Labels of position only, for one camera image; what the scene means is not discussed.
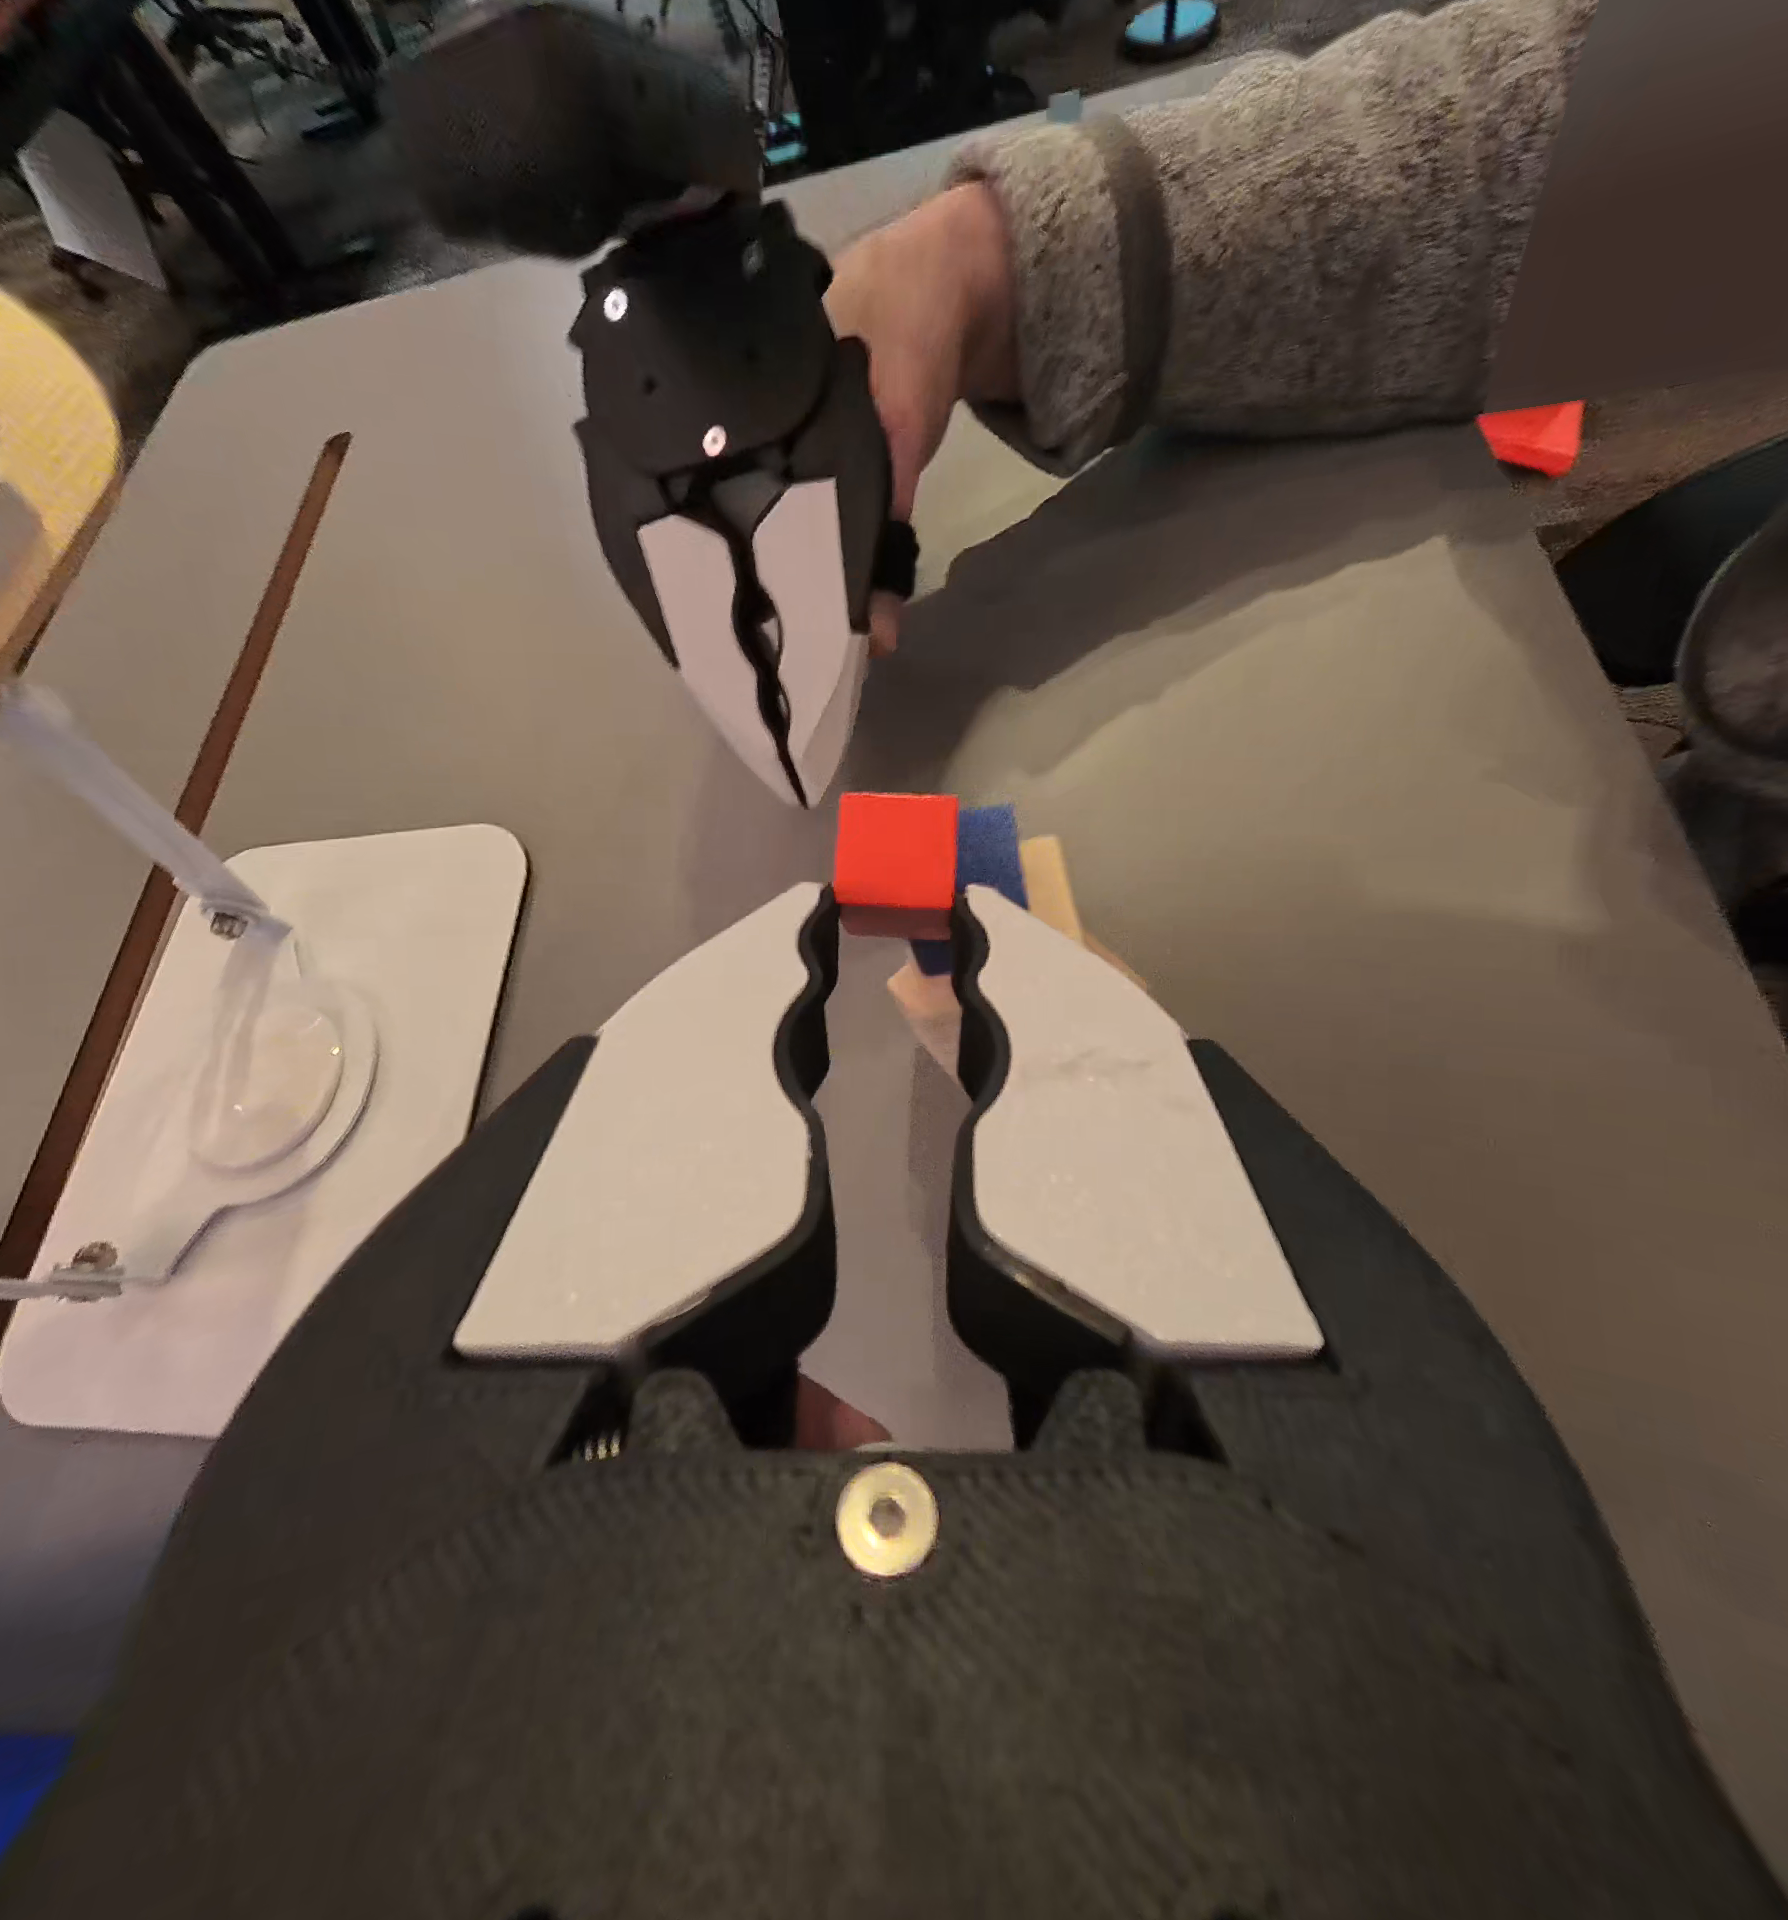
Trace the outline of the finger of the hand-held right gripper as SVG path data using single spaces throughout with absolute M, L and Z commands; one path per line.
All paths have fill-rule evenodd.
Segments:
M 787 745 L 761 738 L 766 781 L 780 797 L 821 797 L 835 781 L 859 718 L 866 637 L 856 633 L 840 543 L 835 481 L 790 485 L 751 536 L 757 584 L 779 627 L 777 671 Z
M 769 503 L 747 538 L 666 515 L 638 548 L 705 718 L 775 797 L 812 805 L 812 503 Z

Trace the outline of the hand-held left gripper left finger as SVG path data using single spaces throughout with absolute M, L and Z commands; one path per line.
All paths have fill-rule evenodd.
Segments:
M 790 883 L 465 1137 L 453 1385 L 581 1375 L 624 1406 L 692 1372 L 743 1443 L 792 1440 L 801 1356 L 835 1300 L 815 1111 L 835 963 L 832 889 Z

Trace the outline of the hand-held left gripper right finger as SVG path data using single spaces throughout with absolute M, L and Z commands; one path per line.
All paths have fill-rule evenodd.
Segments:
M 1305 1366 L 1324 1332 L 1184 1031 L 1091 950 L 990 886 L 951 917 L 968 1098 L 947 1314 L 1026 1450 L 1077 1375 L 1146 1421 L 1193 1372 Z

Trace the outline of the red wooden cube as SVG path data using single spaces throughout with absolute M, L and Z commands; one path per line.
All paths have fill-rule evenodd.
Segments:
M 935 943 L 958 897 L 954 795 L 847 791 L 837 800 L 832 895 L 842 932 Z

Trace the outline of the blue wooden cube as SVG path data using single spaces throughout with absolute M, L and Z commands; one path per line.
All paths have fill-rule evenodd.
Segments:
M 949 907 L 969 886 L 984 886 L 1026 907 L 1026 872 L 1018 814 L 1011 803 L 962 805 L 943 795 L 896 795 L 888 828 L 899 853 L 902 938 L 924 977 L 954 966 Z

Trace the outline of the tan wooden cube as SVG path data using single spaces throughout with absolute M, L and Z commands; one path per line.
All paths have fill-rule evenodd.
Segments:
M 1040 922 L 1069 938 L 1099 957 L 1131 984 L 1146 991 L 1146 983 L 1104 943 L 1085 932 L 1074 899 L 1066 858 L 1054 835 L 1036 835 L 1020 844 L 1020 865 L 1026 888 L 1026 910 Z M 926 1059 L 947 1077 L 958 1077 L 960 1057 L 960 1004 L 949 972 L 926 972 L 921 952 L 912 947 L 905 964 L 888 978 L 888 994 L 899 1007 L 905 1026 Z

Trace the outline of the person's right forearm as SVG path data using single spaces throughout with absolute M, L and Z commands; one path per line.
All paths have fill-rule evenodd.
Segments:
M 1241 441 L 1483 414 L 1595 7 L 1382 13 L 1207 93 L 971 140 L 1007 230 L 1020 398 L 1051 472 L 1144 426 Z

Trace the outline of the person's right hand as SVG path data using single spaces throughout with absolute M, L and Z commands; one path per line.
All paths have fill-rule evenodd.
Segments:
M 1007 221 L 983 179 L 947 186 L 851 244 L 832 264 L 825 312 L 866 348 L 890 455 L 890 511 L 914 493 L 954 409 L 1021 398 Z

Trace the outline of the white paper sheet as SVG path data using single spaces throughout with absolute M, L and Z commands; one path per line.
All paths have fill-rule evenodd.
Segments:
M 58 251 L 157 295 L 168 290 L 146 221 L 88 126 L 58 109 L 21 148 L 17 167 Z

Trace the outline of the red paper pyramid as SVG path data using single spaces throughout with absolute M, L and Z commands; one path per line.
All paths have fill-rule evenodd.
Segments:
M 1476 426 L 1501 466 L 1559 477 L 1582 455 L 1584 401 L 1483 413 Z

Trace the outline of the person's grey fleece jacket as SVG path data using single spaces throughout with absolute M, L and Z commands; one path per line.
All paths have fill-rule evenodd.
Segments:
M 1744 956 L 1788 968 L 1788 503 L 1702 592 L 1677 690 L 1660 781 Z

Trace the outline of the dark grey panel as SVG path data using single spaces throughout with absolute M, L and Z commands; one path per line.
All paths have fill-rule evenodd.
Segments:
M 1788 371 L 1788 3 L 1605 3 L 1486 406 Z

